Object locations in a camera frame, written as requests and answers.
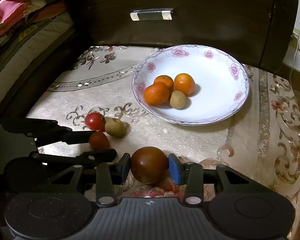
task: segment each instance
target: table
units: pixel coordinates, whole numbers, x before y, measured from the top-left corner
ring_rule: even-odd
[[[291,201],[296,218],[288,237],[294,239],[300,223],[300,113],[288,81],[244,65],[250,80],[250,95],[237,114],[207,126],[174,125],[147,114],[139,107],[131,89],[134,70],[157,50],[90,47],[69,71],[56,79],[27,117],[54,119],[59,125],[84,130],[86,114],[97,111],[121,119],[127,127],[125,138],[109,137],[119,156],[125,152],[133,154],[144,146],[155,146],[167,155],[175,153],[181,161],[197,162],[204,168],[213,169],[220,163],[229,165]],[[77,156],[90,148],[88,144],[59,142],[39,150]],[[118,198],[180,195],[183,190],[170,181],[157,186],[143,186],[130,174],[126,184],[115,190]],[[205,185],[204,195],[206,200],[213,198],[211,185]],[[86,196],[90,198],[93,194],[87,192]]]

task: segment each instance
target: plate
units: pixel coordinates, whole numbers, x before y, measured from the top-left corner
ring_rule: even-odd
[[[180,73],[191,75],[195,91],[183,109],[166,102],[148,105],[144,89],[160,75],[172,79]],[[249,79],[243,66],[229,54],[212,47],[180,45],[158,50],[146,58],[132,78],[132,91],[140,106],[155,117],[181,125],[207,125],[235,114],[249,94]]]

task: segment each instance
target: white cable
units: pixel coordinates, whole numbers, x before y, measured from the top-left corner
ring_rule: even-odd
[[[292,68],[291,68],[290,75],[289,75],[289,83],[290,83],[291,89],[292,89],[291,74],[294,69],[294,63],[296,61],[296,55],[297,55],[298,48],[299,48],[299,35],[296,33],[293,33],[292,36],[297,39],[297,47],[296,47],[296,52],[294,53],[294,56],[293,56]]]

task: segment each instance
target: dark wooden cabinet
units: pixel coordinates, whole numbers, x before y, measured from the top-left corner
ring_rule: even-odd
[[[275,73],[288,48],[298,0],[67,0],[96,45],[202,44]],[[173,8],[172,20],[132,21],[134,10]]]

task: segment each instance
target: plate rim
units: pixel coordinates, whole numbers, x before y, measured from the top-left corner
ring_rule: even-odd
[[[242,74],[243,74],[243,78],[245,80],[245,87],[246,87],[246,91],[245,91],[245,98],[239,103],[238,107],[235,109],[235,110],[232,110],[233,112],[229,112],[229,115],[221,118],[221,119],[216,119],[216,120],[212,120],[212,121],[206,121],[206,122],[199,122],[199,121],[181,121],[181,120],[176,120],[176,119],[168,119],[168,118],[165,118],[161,115],[155,115],[153,113],[151,113],[148,109],[146,109],[141,103],[140,101],[138,100],[137,96],[136,96],[136,92],[134,91],[133,89],[133,86],[134,86],[134,83],[135,83],[135,80],[137,79],[138,76],[136,76],[136,73],[138,73],[138,69],[145,63],[147,62],[147,60],[149,58],[152,58],[152,57],[156,57],[157,55],[163,53],[163,52],[166,52],[166,51],[169,51],[169,50],[172,50],[174,48],[177,48],[177,47],[188,47],[188,48],[195,48],[195,47],[200,47],[200,48],[207,48],[207,49],[215,49],[217,52],[219,52],[220,54],[223,54],[224,56],[227,56],[230,60],[232,60],[234,63],[237,63],[240,67],[240,69],[242,70]],[[175,46],[172,46],[172,47],[168,47],[168,48],[165,48],[165,49],[159,49],[157,52],[151,54],[150,56],[148,56],[147,58],[145,58],[140,64],[139,66],[135,69],[133,75],[132,75],[132,84],[131,84],[131,89],[132,89],[132,93],[133,93],[133,96],[134,98],[136,99],[137,103],[149,114],[153,115],[154,117],[158,118],[158,119],[161,119],[161,120],[164,120],[168,123],[171,123],[171,124],[179,124],[179,125],[182,125],[182,126],[202,126],[202,125],[208,125],[208,124],[213,124],[213,123],[217,123],[217,122],[221,122],[221,121],[224,121],[225,119],[233,116],[234,114],[236,114],[242,107],[243,105],[246,103],[249,95],[250,95],[250,82],[249,82],[249,78],[248,78],[248,75],[247,75],[247,72],[246,70],[244,69],[243,65],[238,61],[236,60],[234,57],[232,57],[231,55],[229,55],[228,53],[222,51],[221,49],[216,49],[214,47],[210,47],[210,46],[205,46],[205,45],[194,45],[194,44],[184,44],[184,45],[175,45]]]

